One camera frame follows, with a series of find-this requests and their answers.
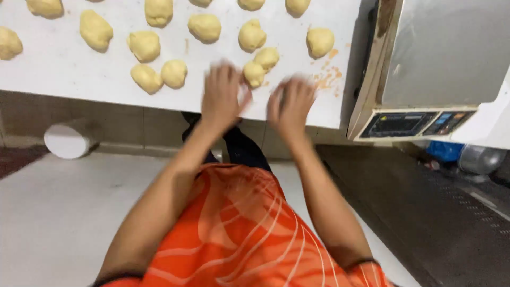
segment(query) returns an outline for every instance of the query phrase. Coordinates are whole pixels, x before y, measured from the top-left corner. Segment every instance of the person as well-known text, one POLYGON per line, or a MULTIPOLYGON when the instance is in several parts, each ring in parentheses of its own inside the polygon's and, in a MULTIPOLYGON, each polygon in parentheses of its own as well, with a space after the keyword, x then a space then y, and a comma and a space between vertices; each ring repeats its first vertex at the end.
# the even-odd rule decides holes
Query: person
POLYGON ((305 133, 315 86, 283 81, 267 115, 298 167, 320 240, 236 127, 252 100, 248 89, 238 101, 242 81, 227 62, 211 67, 201 116, 185 114, 183 148, 120 225, 93 286, 391 286, 305 133), (210 152, 222 136, 228 164, 210 152))

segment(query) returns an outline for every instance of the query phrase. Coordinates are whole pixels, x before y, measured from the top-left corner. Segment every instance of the raw dough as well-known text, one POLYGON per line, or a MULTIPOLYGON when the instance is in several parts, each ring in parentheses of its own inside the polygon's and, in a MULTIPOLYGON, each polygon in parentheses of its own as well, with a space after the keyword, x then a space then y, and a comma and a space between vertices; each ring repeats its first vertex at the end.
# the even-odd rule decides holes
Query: raw dough
POLYGON ((151 67, 137 64, 131 69, 131 77, 147 94, 153 94, 163 86, 163 79, 151 67))
POLYGON ((183 60, 167 61, 161 69, 163 82, 170 88, 179 89, 184 86, 184 80, 188 74, 188 67, 183 60))
POLYGON ((190 0, 191 4, 206 8, 213 0, 190 0))
POLYGON ((5 26, 0 26, 0 59, 10 60, 21 52, 23 45, 18 34, 5 26))
POLYGON ((276 63, 278 63, 279 60, 280 54, 278 53, 278 50, 274 47, 267 47, 260 50, 253 61, 262 66, 266 73, 268 73, 274 66, 276 66, 276 63))
POLYGON ((252 88, 257 88, 264 82, 266 70, 254 61, 249 61, 243 68, 244 78, 248 81, 252 88))
POLYGON ((249 11, 255 11, 260 9, 266 0, 238 0, 238 4, 241 8, 249 11))
POLYGON ((220 20, 213 14, 191 15, 188 28, 195 37, 205 43, 215 42, 221 34, 220 20))
POLYGON ((285 5, 292 16, 300 17, 310 5, 310 0, 286 0, 285 5))
POLYGON ((164 27, 172 19, 173 0, 145 0, 145 20, 153 27, 164 27))
POLYGON ((127 40, 129 49, 140 62, 150 62, 160 54, 159 36, 153 31, 130 33, 127 40))
POLYGON ((247 52, 253 52, 266 42, 266 33, 260 28, 258 19, 246 22, 239 31, 239 45, 247 52))
POLYGON ((54 19, 64 14, 60 0, 27 0, 27 7, 34 15, 54 19))
POLYGON ((80 16, 80 35, 92 49, 103 53, 108 49, 113 29, 94 10, 83 10, 80 16))
POLYGON ((326 55, 335 44, 335 36, 328 28, 314 28, 308 30, 307 43, 315 59, 326 55))

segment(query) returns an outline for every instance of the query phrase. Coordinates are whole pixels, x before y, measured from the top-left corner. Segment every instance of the white container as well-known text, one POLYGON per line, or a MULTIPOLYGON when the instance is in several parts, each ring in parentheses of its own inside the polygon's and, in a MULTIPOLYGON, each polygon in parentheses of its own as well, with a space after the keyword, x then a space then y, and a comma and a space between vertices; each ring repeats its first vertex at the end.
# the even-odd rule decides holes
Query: white container
POLYGON ((44 133, 44 143, 60 158, 74 159, 84 156, 100 141, 100 128, 86 118, 52 125, 44 133))

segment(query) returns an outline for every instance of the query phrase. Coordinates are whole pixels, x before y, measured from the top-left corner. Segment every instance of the person's right hand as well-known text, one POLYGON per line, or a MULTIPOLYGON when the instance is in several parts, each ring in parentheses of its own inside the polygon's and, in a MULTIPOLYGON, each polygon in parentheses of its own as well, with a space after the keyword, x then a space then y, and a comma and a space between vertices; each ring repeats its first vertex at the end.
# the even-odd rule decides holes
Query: person's right hand
POLYGON ((282 82, 269 98, 269 124, 286 143, 305 136, 308 112, 315 102, 316 87, 301 77, 282 82))

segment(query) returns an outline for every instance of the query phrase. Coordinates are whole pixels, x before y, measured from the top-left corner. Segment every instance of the white work table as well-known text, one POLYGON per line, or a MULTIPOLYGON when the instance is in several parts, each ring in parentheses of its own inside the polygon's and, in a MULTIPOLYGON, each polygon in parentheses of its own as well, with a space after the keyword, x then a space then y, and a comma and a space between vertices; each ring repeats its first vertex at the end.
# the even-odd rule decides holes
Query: white work table
POLYGON ((345 75, 354 22, 360 0, 313 0, 300 18, 293 18, 285 0, 267 0, 258 11, 242 10, 237 0, 213 0, 204 9, 187 0, 174 1, 172 21, 163 29, 152 28, 144 16, 144 1, 62 0, 63 17, 48 20, 34 16, 25 1, 7 0, 0 4, 0 25, 14 30, 23 43, 23 53, 0 61, 0 89, 84 99, 100 102, 200 111, 204 72, 211 62, 227 58, 239 68, 255 53, 242 51, 238 44, 240 27, 258 18, 267 33, 265 47, 278 48, 281 58, 266 76, 266 83, 253 92, 253 104, 243 117, 264 120, 271 90, 285 77, 303 73, 321 83, 317 101, 307 124, 338 128, 345 75), (91 49, 79 34, 80 13, 94 9, 114 30, 106 53, 91 49), (222 24, 220 39, 203 44, 187 28, 193 13, 213 13, 222 24), (330 28, 336 38, 334 57, 313 60, 305 43, 309 27, 330 28), (188 66, 186 84, 179 90, 167 86, 148 95, 132 80, 131 68, 138 63, 126 44, 130 32, 152 30, 159 34, 161 55, 149 66, 157 72, 170 59, 183 59, 188 66))

